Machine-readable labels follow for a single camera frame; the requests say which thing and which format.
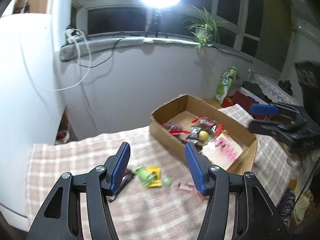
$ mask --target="green carton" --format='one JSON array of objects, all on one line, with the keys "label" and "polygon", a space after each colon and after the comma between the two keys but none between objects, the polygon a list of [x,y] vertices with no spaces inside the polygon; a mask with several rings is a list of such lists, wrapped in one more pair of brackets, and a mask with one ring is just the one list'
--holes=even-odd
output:
[{"label": "green carton", "polygon": [[236,76],[236,72],[237,69],[235,67],[232,67],[221,75],[216,94],[214,95],[214,99],[217,100],[220,104],[222,104],[222,101],[227,96],[231,83]]}]

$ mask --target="white lace cloth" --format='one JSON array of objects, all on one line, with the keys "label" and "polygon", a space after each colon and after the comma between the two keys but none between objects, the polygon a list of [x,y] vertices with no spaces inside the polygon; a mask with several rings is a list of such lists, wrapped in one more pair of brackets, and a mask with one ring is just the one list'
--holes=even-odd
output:
[{"label": "white lace cloth", "polygon": [[274,103],[285,103],[290,105],[302,106],[302,102],[283,91],[278,82],[270,77],[253,73],[249,80],[250,83],[258,84],[264,95]]}]

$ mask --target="plaid tablecloth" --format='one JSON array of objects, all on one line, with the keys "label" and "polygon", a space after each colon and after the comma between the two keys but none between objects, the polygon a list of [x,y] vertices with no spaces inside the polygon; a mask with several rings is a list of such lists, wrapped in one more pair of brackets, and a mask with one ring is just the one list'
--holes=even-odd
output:
[{"label": "plaid tablecloth", "polygon": [[[252,117],[239,105],[220,110],[247,126]],[[290,167],[286,154],[269,136],[258,135],[257,155],[252,172],[277,205],[288,185]],[[171,187],[146,188],[135,178],[109,204],[120,240],[123,239],[190,239],[197,238],[207,202],[192,193],[176,189],[177,181],[192,182],[188,168],[172,157],[149,134],[149,127],[101,134],[79,142],[49,146],[36,144],[30,154],[26,179],[28,220],[31,224],[52,186],[65,171],[73,175],[89,172],[114,155],[122,142],[131,146],[129,168],[140,165],[161,166],[161,176],[173,178]],[[230,195],[225,239],[231,239],[234,220],[234,195]],[[84,239],[91,239],[85,194],[81,195]]]}]

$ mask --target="blue gripper pad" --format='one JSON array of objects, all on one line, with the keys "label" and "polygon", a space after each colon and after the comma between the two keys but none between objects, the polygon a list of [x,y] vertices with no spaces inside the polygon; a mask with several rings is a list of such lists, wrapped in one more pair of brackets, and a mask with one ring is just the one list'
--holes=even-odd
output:
[{"label": "blue gripper pad", "polygon": [[[199,157],[201,156],[198,151],[196,150],[196,147],[194,146],[193,143],[187,143],[185,146],[185,157],[187,160],[187,164],[189,166],[189,170],[193,179],[193,183],[196,186],[197,191],[200,192],[201,195],[205,194],[205,185],[204,185],[204,173],[200,167],[203,166],[201,163],[201,160]],[[207,173],[208,168],[210,166],[210,162],[206,168],[206,171],[204,172]]]},{"label": "blue gripper pad", "polygon": [[250,106],[250,113],[262,115],[276,115],[279,114],[279,109],[272,105],[252,104]]},{"label": "blue gripper pad", "polygon": [[121,186],[125,169],[127,168],[130,159],[130,145],[123,142],[114,156],[112,163],[107,167],[107,173],[111,177],[110,191],[115,194]]}]

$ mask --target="window sill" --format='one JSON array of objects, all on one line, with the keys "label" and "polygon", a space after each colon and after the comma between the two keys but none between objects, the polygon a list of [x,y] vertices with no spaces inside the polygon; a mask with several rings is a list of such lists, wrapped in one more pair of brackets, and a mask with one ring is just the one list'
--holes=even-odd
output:
[{"label": "window sill", "polygon": [[[123,48],[131,48],[131,47],[137,47],[142,46],[145,43],[151,43],[151,44],[177,44],[177,45],[185,45],[185,46],[196,46],[198,45],[197,42],[192,41],[192,37],[187,36],[179,36],[170,34],[169,38],[161,38],[161,37],[144,37],[141,36],[140,33],[136,34],[128,34],[128,33],[112,33],[112,34],[97,34],[97,35],[89,35],[88,43],[90,46],[91,53],[99,53],[104,52],[107,50],[111,50],[114,47],[114,44],[121,38],[125,37],[125,39],[122,39],[118,42],[116,49],[123,49]],[[84,42],[79,42],[81,57],[85,57],[88,55],[88,51],[86,48],[86,45]],[[210,47],[213,47],[215,49],[218,49],[222,53],[227,53],[235,57],[240,57],[250,63],[253,63],[254,57],[249,56],[243,52],[236,51],[233,48],[229,48],[227,46],[224,46],[222,44],[215,44],[211,45]],[[76,48],[74,44],[68,44],[66,46],[63,46],[60,50],[60,61],[61,62],[70,62],[72,60],[77,59],[78,56],[76,54]]]}]

